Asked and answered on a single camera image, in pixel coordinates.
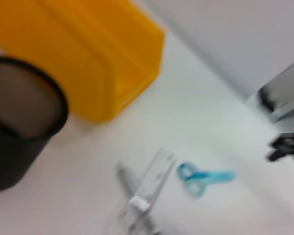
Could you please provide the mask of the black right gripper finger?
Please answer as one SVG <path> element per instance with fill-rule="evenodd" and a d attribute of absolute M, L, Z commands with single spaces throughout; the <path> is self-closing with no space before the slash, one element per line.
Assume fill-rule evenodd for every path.
<path fill-rule="evenodd" d="M 273 151 L 267 156 L 270 162 L 288 155 L 294 156 L 294 133 L 282 133 L 270 143 Z"/>

